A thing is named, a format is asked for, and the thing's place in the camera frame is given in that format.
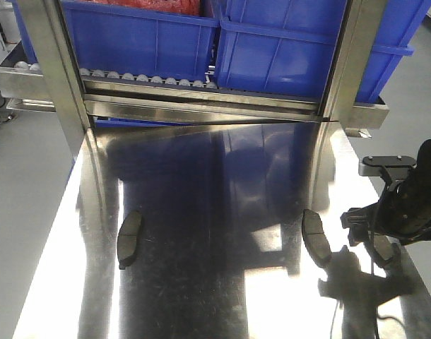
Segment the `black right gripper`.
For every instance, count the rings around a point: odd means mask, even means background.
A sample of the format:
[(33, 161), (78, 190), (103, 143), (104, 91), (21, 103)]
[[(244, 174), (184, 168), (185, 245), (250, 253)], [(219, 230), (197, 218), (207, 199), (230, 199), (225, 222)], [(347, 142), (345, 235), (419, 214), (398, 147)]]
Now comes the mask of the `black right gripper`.
[(431, 139), (420, 146), (410, 170), (382, 170), (384, 188), (376, 203), (351, 208), (341, 216), (349, 241), (366, 242), (370, 232), (393, 237), (405, 246), (431, 241)]

